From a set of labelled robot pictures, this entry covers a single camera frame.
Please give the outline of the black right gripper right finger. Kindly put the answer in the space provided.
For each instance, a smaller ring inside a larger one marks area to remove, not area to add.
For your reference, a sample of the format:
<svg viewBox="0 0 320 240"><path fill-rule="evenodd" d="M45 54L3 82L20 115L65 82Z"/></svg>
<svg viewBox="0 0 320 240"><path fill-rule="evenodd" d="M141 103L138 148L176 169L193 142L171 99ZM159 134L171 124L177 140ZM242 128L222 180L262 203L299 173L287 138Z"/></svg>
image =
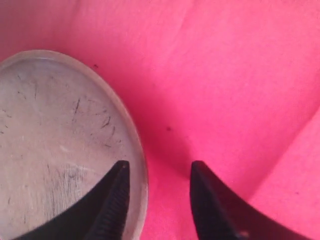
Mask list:
<svg viewBox="0 0 320 240"><path fill-rule="evenodd" d="M190 207L200 240L313 240L241 198L201 160L191 163Z"/></svg>

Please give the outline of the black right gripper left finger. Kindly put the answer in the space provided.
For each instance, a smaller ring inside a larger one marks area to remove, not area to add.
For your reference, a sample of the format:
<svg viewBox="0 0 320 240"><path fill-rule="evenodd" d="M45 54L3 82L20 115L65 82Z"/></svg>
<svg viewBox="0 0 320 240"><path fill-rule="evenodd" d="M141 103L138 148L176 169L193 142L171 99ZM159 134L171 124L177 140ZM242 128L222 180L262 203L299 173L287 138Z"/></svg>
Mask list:
<svg viewBox="0 0 320 240"><path fill-rule="evenodd" d="M130 202L130 164L117 161L78 202L40 227L25 240L120 240Z"/></svg>

